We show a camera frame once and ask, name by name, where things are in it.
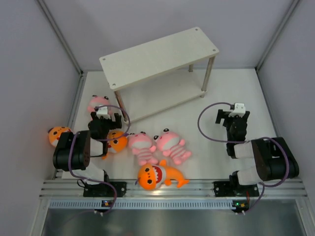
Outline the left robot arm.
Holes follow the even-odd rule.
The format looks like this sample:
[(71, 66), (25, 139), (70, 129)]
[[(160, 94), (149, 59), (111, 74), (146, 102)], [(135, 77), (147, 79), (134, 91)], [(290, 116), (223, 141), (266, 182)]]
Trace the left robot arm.
[(92, 120), (88, 129), (73, 133), (64, 131), (60, 135), (54, 154), (53, 165), (56, 169), (69, 172), (73, 177), (94, 185), (95, 192), (107, 196), (111, 191), (109, 176), (105, 170), (90, 163), (91, 158), (106, 157), (112, 145), (123, 138), (117, 134), (122, 128), (121, 115), (97, 115), (91, 113)]

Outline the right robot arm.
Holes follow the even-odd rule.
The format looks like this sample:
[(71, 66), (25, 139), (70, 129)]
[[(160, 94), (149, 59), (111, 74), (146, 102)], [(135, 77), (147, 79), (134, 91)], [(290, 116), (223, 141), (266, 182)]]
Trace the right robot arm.
[(246, 141), (249, 111), (244, 115), (218, 110), (216, 123), (226, 128), (226, 151), (233, 159), (254, 160), (254, 166), (229, 176), (230, 191), (242, 195), (248, 187), (260, 182), (299, 176), (299, 165), (282, 137)]

